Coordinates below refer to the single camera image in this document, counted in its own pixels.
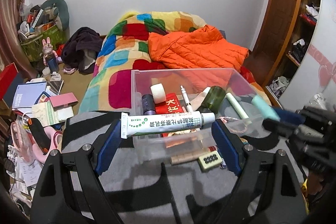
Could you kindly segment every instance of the blue gripper pad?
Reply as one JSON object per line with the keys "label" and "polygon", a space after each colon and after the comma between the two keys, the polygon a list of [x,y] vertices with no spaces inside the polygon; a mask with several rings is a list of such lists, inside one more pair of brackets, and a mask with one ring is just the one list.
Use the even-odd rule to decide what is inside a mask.
{"label": "blue gripper pad", "polygon": [[120,142],[121,142],[121,121],[117,123],[112,133],[110,134],[109,138],[106,140],[104,146],[99,152],[98,163],[95,169],[98,175],[101,175],[109,168],[112,159],[120,145]]}
{"label": "blue gripper pad", "polygon": [[221,120],[216,120],[211,126],[212,136],[217,148],[227,165],[227,168],[239,176],[245,163],[243,143],[239,137],[231,133]]}

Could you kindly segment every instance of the orange blanket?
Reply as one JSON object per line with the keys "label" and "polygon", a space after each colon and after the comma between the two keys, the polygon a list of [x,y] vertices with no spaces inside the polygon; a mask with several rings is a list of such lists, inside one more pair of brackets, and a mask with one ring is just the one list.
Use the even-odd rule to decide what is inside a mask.
{"label": "orange blanket", "polygon": [[[191,33],[160,35],[152,32],[148,39],[148,49],[152,61],[162,62],[170,69],[233,68],[240,71],[249,54],[248,49],[227,42],[218,29],[209,25]],[[215,70],[206,74],[185,71],[183,77],[190,79],[193,92],[199,93],[213,85],[225,88],[231,78],[231,70]]]}

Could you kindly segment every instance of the pink ribbon print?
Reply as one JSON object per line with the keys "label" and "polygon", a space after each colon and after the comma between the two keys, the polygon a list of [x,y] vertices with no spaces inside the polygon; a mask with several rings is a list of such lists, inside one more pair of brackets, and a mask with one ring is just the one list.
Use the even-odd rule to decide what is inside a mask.
{"label": "pink ribbon print", "polygon": [[336,83],[336,63],[332,64],[316,47],[310,45],[308,53],[320,64],[319,80],[320,86],[325,88],[330,79]]}

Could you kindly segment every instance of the orange puffer jacket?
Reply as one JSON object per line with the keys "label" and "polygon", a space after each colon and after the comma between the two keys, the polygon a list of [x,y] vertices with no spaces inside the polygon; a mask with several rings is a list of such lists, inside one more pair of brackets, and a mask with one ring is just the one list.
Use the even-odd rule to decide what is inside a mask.
{"label": "orange puffer jacket", "polygon": [[191,33],[150,33],[149,54],[152,61],[167,68],[240,68],[248,57],[248,49],[229,43],[220,31],[210,25]]}

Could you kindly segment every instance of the colorful patchwork blanket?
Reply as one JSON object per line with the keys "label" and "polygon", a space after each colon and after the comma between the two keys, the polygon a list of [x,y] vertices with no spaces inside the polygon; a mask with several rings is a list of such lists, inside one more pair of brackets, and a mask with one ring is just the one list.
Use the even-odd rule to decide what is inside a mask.
{"label": "colorful patchwork blanket", "polygon": [[[131,70],[165,69],[163,64],[151,61],[148,53],[150,32],[163,35],[176,31],[193,32],[205,25],[199,16],[184,12],[150,12],[119,22],[103,42],[79,113],[130,109]],[[252,74],[245,68],[241,74],[269,102]]]}

